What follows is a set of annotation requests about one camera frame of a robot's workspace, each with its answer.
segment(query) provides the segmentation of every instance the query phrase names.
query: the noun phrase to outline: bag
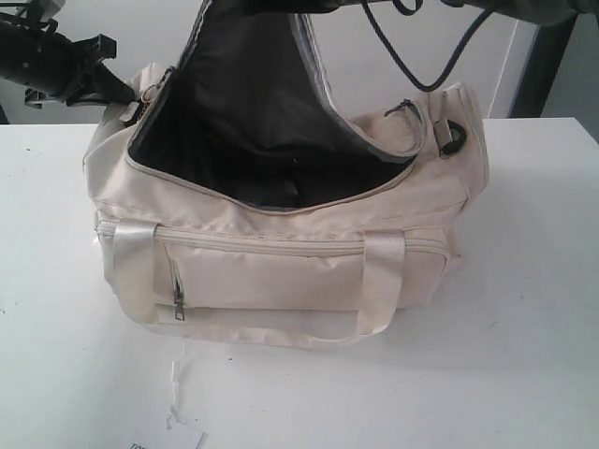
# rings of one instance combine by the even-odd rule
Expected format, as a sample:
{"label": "bag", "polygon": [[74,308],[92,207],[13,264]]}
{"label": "bag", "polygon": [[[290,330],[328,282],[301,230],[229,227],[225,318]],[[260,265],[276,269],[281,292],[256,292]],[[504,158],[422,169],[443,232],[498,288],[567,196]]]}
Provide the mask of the bag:
{"label": "bag", "polygon": [[[183,57],[133,80],[84,158],[106,279],[155,332],[324,348],[426,305],[488,181],[463,85],[348,120],[306,15],[206,1]],[[212,310],[356,311],[351,335],[225,325]]]}

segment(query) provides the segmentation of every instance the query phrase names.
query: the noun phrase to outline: bag handle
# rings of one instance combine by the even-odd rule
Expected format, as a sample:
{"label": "bag handle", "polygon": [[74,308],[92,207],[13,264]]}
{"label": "bag handle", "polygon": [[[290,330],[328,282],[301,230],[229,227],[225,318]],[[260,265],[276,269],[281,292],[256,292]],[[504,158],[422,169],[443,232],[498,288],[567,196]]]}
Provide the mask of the bag handle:
{"label": "bag handle", "polygon": [[362,299],[355,332],[337,340],[261,327],[161,323],[154,304],[153,242],[156,223],[122,220],[114,234],[114,284],[121,307],[152,332],[188,339],[266,344],[303,349],[347,346],[379,334],[391,323],[402,291],[405,238],[402,232],[364,236]]}

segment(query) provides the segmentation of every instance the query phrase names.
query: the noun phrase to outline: paper tag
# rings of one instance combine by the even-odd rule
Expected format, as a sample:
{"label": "paper tag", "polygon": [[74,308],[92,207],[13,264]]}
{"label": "paper tag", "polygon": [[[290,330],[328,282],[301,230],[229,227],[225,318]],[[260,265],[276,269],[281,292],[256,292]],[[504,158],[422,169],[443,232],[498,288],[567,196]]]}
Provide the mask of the paper tag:
{"label": "paper tag", "polygon": [[122,449],[200,449],[205,433],[193,427],[173,423],[170,430],[166,426],[144,429],[142,435],[130,438]]}

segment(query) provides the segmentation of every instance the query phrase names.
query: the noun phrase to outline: white table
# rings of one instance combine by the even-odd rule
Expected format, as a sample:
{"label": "white table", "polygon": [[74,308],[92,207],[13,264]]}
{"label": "white table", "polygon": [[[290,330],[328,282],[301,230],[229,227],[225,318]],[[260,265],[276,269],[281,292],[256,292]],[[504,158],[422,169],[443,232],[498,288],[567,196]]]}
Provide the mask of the white table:
{"label": "white table", "polygon": [[[189,345],[182,411],[204,447],[599,447],[599,147],[574,120],[487,130],[466,263],[429,308],[336,352]],[[170,404],[180,343],[129,322],[102,279],[92,132],[0,128],[2,449],[125,449]]]}

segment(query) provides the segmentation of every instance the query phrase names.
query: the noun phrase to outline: white wall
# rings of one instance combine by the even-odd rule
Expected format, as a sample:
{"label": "white wall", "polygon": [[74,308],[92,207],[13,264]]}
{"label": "white wall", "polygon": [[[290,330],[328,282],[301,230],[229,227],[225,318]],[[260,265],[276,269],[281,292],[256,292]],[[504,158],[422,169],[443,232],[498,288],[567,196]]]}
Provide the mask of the white wall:
{"label": "white wall", "polygon": [[553,83],[544,117],[576,117],[599,140],[599,32],[593,16],[578,18]]}
{"label": "white wall", "polygon": [[[119,58],[108,66],[120,77],[129,78],[151,61],[163,65],[177,61],[198,5],[199,0],[69,0],[57,19],[61,32],[72,39],[99,33],[117,39]],[[469,7],[444,7],[436,0],[425,2],[422,11],[409,19],[391,4],[374,5],[373,10],[397,51],[426,82],[438,76],[479,13]],[[317,16],[314,25],[333,92],[349,115],[393,106],[416,93],[378,41],[361,7]],[[491,18],[451,77],[450,82],[464,80],[474,85],[485,113],[498,92],[515,25],[505,17]],[[527,45],[530,42],[519,42],[520,52]],[[510,74],[514,76],[519,76],[518,70]],[[67,109],[62,105],[42,111],[28,109],[22,106],[22,89],[6,82],[0,83],[0,101],[12,123],[95,122],[100,113],[96,108]]]}

